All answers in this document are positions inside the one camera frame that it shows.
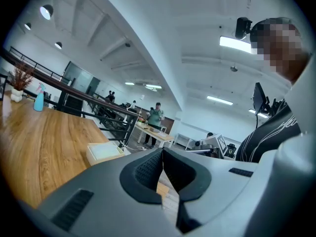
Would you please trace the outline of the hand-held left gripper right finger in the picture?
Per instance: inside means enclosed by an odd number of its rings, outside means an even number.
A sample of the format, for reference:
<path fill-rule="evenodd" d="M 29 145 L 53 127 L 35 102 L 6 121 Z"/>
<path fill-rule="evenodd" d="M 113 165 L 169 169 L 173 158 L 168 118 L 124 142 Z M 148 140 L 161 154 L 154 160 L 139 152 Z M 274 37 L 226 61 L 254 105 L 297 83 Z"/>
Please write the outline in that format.
<path fill-rule="evenodd" d="M 176 227 L 188 233 L 231 204 L 249 182 L 255 163 L 163 149 L 163 169 L 179 195 Z"/>

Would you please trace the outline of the black picture frame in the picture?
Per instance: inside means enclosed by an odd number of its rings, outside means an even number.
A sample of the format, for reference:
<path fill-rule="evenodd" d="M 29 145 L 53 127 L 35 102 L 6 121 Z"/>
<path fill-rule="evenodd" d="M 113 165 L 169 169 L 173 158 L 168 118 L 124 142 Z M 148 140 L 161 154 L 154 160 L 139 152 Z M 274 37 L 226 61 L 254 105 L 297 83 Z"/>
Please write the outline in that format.
<path fill-rule="evenodd" d="M 7 76 L 3 75 L 3 74 L 0 74 L 0 101 L 3 100 L 5 87 L 6 87 L 6 82 L 7 82 Z"/>

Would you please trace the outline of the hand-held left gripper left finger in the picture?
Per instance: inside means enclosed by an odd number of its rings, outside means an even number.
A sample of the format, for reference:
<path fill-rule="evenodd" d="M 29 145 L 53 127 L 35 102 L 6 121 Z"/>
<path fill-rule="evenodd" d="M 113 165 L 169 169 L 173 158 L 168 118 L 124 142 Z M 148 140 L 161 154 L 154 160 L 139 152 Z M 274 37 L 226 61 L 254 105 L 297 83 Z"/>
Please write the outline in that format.
<path fill-rule="evenodd" d="M 96 164 L 34 209 L 19 204 L 44 237 L 178 237 L 156 192 L 162 149 Z"/>

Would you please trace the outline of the long wooden desk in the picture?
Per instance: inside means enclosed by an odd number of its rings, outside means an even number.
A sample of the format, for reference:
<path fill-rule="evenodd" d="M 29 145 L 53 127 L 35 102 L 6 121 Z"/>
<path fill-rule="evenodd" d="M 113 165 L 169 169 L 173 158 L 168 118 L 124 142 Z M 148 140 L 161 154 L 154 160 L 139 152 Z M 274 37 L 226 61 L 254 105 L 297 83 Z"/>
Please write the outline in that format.
<path fill-rule="evenodd" d="M 174 137 L 156 128 L 153 128 L 146 123 L 136 122 L 135 128 L 140 130 L 140 135 L 138 137 L 137 143 L 140 143 L 143 134 L 148 134 L 159 141 L 159 148 L 163 148 L 165 144 L 167 144 L 168 148 L 171 148 L 174 142 Z"/>

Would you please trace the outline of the person's black printed t-shirt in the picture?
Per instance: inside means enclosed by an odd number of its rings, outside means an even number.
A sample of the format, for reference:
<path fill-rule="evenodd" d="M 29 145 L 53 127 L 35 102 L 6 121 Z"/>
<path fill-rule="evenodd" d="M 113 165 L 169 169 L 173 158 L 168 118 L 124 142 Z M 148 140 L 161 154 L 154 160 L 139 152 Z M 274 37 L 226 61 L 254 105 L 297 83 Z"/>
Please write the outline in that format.
<path fill-rule="evenodd" d="M 295 116 L 286 101 L 282 100 L 276 114 L 244 139 L 236 160 L 258 163 L 263 153 L 276 150 L 282 142 L 300 133 Z"/>

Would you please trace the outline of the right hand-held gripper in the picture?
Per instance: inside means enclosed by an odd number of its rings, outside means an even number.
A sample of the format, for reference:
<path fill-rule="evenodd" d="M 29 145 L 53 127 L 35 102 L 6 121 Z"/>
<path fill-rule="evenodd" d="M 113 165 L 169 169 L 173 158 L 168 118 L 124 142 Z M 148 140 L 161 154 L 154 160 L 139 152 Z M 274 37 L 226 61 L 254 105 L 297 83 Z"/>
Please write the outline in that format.
<path fill-rule="evenodd" d="M 224 158 L 227 145 L 222 134 L 208 133 L 205 139 L 195 142 L 195 150 L 204 150 L 208 157 Z"/>

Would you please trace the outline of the dried reddish plant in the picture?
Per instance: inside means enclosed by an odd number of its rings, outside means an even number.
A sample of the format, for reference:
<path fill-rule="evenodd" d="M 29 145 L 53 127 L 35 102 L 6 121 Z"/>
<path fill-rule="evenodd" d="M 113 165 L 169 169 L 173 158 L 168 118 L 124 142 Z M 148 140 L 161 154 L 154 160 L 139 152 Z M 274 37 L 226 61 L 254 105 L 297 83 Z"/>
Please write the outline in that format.
<path fill-rule="evenodd" d="M 26 64 L 17 63 L 10 74 L 13 88 L 21 91 L 32 83 L 34 69 Z"/>

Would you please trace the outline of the black railing wooden handrail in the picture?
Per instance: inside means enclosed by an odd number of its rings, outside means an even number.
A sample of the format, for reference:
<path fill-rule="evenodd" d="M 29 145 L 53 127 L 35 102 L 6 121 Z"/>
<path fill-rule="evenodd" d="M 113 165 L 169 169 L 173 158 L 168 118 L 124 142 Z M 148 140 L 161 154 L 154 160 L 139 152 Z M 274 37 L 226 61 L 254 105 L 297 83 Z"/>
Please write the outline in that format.
<path fill-rule="evenodd" d="M 0 49 L 0 57 L 13 66 L 20 66 L 23 71 L 32 69 L 33 78 L 53 89 L 60 90 L 58 100 L 44 100 L 53 105 L 56 110 L 78 117 L 96 118 L 103 125 L 100 130 L 112 134 L 110 141 L 117 141 L 121 147 L 128 144 L 138 118 L 136 113 L 106 100 L 97 93 L 90 93 L 91 87 L 86 93 L 74 89 L 74 81 L 46 68 L 13 47 L 10 50 Z"/>

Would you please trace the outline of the blue spray bottle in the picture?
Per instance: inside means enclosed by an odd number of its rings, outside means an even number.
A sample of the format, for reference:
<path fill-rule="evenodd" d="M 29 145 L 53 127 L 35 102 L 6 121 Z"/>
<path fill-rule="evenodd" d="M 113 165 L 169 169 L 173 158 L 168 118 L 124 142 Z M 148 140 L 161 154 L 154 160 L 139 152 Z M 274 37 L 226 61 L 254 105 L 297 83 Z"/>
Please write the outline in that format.
<path fill-rule="evenodd" d="M 36 91 L 39 91 L 39 93 L 34 102 L 34 110 L 41 112 L 44 107 L 44 91 L 45 91 L 44 84 L 39 83 L 39 86 Z"/>

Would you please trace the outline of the white bulbous vase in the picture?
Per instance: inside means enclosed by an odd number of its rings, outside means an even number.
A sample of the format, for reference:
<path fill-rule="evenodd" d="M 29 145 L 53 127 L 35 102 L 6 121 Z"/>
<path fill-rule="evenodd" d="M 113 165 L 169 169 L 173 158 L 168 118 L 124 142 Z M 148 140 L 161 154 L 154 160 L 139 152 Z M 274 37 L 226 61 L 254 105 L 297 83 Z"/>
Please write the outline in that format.
<path fill-rule="evenodd" d="M 23 98 L 23 90 L 12 88 L 10 99 L 16 103 L 20 102 Z"/>

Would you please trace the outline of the large wooden table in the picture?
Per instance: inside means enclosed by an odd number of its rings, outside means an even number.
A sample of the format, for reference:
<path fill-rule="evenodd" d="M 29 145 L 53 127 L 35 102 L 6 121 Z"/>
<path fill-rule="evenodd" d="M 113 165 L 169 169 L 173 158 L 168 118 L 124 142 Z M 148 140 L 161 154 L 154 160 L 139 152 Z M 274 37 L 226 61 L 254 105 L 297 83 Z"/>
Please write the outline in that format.
<path fill-rule="evenodd" d="M 105 143 L 94 121 L 44 108 L 30 100 L 0 101 L 0 172 L 14 197 L 31 207 L 74 178 L 90 164 L 90 143 Z"/>

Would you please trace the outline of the white side table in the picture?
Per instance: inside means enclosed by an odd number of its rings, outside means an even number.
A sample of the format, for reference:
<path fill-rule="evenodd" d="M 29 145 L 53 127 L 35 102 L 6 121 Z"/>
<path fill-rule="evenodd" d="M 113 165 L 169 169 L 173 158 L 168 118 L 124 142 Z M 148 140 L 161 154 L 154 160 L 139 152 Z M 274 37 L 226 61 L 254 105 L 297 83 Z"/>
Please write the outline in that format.
<path fill-rule="evenodd" d="M 175 137 L 174 144 L 181 145 L 185 150 L 191 150 L 195 147 L 196 141 L 190 137 L 178 133 Z"/>

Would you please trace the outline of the black chest-mounted screen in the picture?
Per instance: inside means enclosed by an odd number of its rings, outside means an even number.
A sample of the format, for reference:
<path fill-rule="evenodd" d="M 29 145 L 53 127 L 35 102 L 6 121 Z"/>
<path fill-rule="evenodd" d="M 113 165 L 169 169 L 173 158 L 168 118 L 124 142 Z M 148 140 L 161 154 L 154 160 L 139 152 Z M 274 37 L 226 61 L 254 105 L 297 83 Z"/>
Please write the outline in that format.
<path fill-rule="evenodd" d="M 276 101 L 276 98 L 274 98 L 272 105 L 270 106 L 270 100 L 268 96 L 264 94 L 260 82 L 255 83 L 252 100 L 254 114 L 256 116 L 256 128 L 258 127 L 259 115 L 271 118 L 286 106 L 285 100 Z"/>

